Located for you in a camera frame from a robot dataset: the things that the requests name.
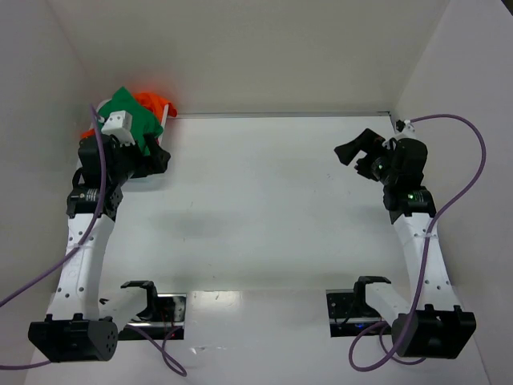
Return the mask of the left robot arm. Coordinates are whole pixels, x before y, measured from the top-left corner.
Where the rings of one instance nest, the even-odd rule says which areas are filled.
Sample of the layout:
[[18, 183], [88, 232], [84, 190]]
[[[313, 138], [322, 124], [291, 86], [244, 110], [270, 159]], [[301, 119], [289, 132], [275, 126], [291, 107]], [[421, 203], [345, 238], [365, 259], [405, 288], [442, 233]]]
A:
[[158, 312], [151, 281], [127, 281], [108, 294], [99, 292], [122, 186], [131, 178], [165, 172], [171, 158], [153, 135], [144, 135], [144, 142], [148, 154], [114, 136], [79, 142], [79, 167], [67, 197], [67, 246], [73, 254], [63, 264], [46, 317], [28, 330], [30, 342], [52, 363], [108, 361], [128, 323]]

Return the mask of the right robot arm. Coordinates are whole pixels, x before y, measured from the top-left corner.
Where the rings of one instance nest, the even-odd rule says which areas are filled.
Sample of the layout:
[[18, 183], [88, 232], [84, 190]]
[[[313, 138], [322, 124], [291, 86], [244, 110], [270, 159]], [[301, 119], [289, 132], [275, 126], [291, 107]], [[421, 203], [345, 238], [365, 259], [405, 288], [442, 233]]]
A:
[[412, 298], [405, 300], [391, 281], [361, 276], [353, 307], [376, 312], [390, 328], [396, 355], [409, 359], [456, 359], [476, 330], [473, 313], [463, 310], [452, 289], [438, 239], [434, 198], [423, 185], [426, 145], [412, 137], [386, 140], [365, 129], [334, 149], [343, 165], [383, 186], [383, 204], [406, 261]]

